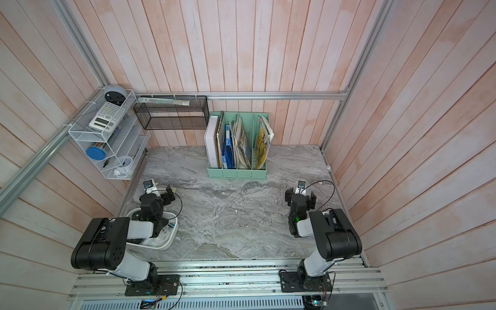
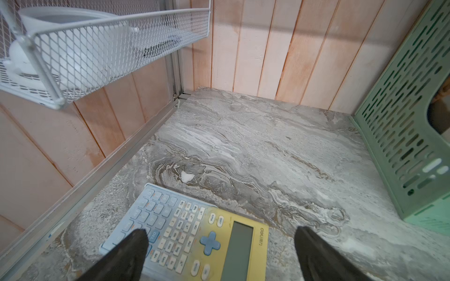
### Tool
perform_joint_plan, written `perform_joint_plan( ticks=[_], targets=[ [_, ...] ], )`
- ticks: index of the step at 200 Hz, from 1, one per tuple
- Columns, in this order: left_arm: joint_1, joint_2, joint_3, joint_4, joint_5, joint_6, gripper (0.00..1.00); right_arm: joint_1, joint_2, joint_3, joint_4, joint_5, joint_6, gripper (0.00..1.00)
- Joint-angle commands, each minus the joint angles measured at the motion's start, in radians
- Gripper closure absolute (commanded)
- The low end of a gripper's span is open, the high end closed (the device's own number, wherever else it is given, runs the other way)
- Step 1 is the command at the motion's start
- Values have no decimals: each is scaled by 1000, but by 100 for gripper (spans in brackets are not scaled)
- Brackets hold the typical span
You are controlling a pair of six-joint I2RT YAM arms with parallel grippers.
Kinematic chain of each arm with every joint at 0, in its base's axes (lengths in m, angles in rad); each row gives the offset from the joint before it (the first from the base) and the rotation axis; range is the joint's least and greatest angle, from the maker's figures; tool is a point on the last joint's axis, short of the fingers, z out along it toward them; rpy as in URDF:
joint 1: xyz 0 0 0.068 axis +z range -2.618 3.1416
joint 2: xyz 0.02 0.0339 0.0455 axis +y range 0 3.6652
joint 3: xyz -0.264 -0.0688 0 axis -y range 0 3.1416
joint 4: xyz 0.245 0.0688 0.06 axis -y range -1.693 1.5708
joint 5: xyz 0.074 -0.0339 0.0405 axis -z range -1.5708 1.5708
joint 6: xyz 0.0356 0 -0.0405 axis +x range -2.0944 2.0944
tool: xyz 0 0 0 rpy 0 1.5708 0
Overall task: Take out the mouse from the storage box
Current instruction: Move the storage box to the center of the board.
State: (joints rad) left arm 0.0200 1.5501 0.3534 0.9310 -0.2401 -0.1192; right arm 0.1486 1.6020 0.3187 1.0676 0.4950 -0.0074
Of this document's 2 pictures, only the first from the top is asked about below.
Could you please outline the white storage box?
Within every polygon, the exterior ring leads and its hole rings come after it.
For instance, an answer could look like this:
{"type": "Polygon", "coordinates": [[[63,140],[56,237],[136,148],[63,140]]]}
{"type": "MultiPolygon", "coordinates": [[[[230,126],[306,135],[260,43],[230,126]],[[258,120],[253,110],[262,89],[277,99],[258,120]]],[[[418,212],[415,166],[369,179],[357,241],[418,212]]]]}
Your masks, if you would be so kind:
{"type": "Polygon", "coordinates": [[[169,223],[161,228],[158,236],[153,237],[154,224],[151,222],[135,220],[140,208],[131,210],[127,216],[130,218],[127,234],[127,246],[134,248],[166,250],[174,242],[178,231],[178,218],[174,213],[164,211],[163,216],[169,219],[169,223]]]}

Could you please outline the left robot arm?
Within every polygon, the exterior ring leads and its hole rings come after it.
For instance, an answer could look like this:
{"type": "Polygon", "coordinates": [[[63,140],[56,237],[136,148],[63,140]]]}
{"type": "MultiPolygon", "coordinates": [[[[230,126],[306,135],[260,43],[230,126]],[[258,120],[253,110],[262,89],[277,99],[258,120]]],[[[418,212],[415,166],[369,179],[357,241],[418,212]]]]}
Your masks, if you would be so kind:
{"type": "Polygon", "coordinates": [[[144,183],[140,206],[128,216],[94,218],[71,255],[71,266],[86,271],[104,271],[122,278],[127,285],[154,288],[159,285],[156,266],[133,256],[127,246],[166,250],[178,231],[179,213],[165,211],[179,196],[171,186],[144,183]]]}

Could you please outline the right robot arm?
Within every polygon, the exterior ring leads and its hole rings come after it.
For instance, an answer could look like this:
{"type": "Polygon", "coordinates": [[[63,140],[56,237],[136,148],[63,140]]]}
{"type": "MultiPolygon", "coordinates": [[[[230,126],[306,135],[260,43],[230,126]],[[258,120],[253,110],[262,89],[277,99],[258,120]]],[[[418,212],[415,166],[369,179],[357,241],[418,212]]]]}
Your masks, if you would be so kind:
{"type": "Polygon", "coordinates": [[[347,260],[362,252],[360,236],[342,209],[316,211],[316,195],[306,195],[304,190],[288,189],[285,202],[290,207],[289,232],[295,238],[315,239],[316,250],[303,259],[297,271],[280,271],[284,293],[331,289],[326,280],[328,269],[337,262],[347,260]]]}

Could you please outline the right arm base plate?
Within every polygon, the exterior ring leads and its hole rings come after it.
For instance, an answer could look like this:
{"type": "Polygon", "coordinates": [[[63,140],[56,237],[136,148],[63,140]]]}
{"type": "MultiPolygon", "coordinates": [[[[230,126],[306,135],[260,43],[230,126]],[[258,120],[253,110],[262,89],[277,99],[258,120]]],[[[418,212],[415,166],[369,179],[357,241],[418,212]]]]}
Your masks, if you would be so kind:
{"type": "Polygon", "coordinates": [[[278,272],[283,293],[323,292],[333,289],[328,276],[309,277],[300,272],[289,272],[284,269],[278,272]]]}

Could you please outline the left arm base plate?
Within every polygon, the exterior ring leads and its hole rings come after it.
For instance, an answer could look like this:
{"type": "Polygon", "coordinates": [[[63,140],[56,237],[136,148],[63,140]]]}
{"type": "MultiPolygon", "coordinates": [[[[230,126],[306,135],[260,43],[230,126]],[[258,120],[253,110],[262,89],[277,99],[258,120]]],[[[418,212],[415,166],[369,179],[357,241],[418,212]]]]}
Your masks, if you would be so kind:
{"type": "Polygon", "coordinates": [[[158,275],[152,280],[130,282],[124,295],[126,297],[175,296],[178,293],[180,275],[158,275]]]}

